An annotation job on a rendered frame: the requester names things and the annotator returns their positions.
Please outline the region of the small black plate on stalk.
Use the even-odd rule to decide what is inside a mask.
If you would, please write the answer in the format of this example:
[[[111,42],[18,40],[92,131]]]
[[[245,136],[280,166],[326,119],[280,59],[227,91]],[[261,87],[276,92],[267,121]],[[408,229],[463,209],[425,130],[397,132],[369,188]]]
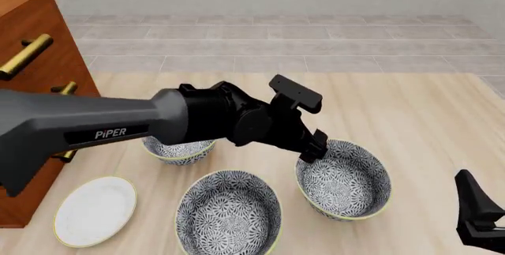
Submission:
[[[323,97],[320,93],[306,88],[281,74],[276,74],[268,85],[275,92],[275,96],[270,102],[273,107],[289,110],[301,107],[311,114],[317,114],[322,109]]]

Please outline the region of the black white patterned bowl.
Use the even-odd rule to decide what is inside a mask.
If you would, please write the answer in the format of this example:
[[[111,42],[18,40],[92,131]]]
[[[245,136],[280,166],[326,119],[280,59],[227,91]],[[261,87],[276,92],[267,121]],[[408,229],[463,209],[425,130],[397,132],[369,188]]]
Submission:
[[[144,148],[150,155],[160,159],[165,164],[185,166],[199,162],[213,150],[217,140],[197,141],[176,145],[164,145],[154,137],[141,139]]]
[[[270,255],[282,230],[282,206],[262,178],[214,171],[186,190],[174,225],[185,255]]]
[[[303,197],[316,212],[336,221],[359,221],[380,214],[391,199],[391,179],[369,150],[330,139],[322,159],[299,159],[295,176]]]

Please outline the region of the white plate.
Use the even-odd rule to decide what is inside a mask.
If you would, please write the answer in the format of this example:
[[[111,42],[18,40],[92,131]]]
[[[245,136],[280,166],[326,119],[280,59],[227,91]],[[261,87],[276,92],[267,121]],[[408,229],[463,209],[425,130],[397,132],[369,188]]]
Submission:
[[[134,185],[120,176],[103,176],[84,183],[58,206],[53,218],[56,239],[67,247],[98,245],[116,235],[137,206]]]

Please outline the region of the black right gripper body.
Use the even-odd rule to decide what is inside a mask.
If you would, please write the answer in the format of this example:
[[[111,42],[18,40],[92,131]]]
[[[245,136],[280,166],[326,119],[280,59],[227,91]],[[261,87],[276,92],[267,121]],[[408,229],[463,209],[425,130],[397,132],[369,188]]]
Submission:
[[[458,217],[456,231],[463,245],[491,251],[505,251],[505,227],[498,228],[495,221],[501,219],[471,220]]]

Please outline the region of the wooden cabinet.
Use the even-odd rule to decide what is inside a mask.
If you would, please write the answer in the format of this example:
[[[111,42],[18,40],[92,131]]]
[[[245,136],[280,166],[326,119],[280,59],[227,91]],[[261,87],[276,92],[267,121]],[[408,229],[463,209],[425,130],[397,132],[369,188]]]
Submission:
[[[98,96],[55,0],[0,0],[0,67],[40,36],[50,36],[53,43],[10,81],[0,80],[0,88],[48,93],[75,82],[76,96]],[[17,197],[7,197],[0,187],[0,228],[27,226],[64,165],[48,159]]]

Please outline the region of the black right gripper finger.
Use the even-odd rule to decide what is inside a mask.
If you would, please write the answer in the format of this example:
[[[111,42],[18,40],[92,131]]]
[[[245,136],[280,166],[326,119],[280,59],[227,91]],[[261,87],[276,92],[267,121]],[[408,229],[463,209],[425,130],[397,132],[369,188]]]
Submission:
[[[505,216],[505,209],[491,200],[467,169],[461,169],[454,180],[458,191],[458,221],[494,223]]]

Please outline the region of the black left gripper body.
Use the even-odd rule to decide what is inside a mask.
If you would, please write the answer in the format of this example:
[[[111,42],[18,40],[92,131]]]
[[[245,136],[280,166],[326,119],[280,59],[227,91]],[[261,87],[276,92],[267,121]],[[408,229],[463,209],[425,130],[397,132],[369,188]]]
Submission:
[[[327,134],[316,129],[314,133],[306,130],[299,140],[296,141],[295,148],[301,153],[325,153],[327,151]]]

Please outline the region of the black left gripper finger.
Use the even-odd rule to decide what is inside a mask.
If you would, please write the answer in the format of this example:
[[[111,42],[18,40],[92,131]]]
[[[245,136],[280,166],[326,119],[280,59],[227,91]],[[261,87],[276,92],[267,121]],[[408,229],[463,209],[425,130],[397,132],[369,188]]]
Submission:
[[[307,150],[306,152],[302,152],[299,155],[299,159],[303,162],[315,162],[317,159],[322,159],[326,155],[327,149],[316,149],[316,150]]]

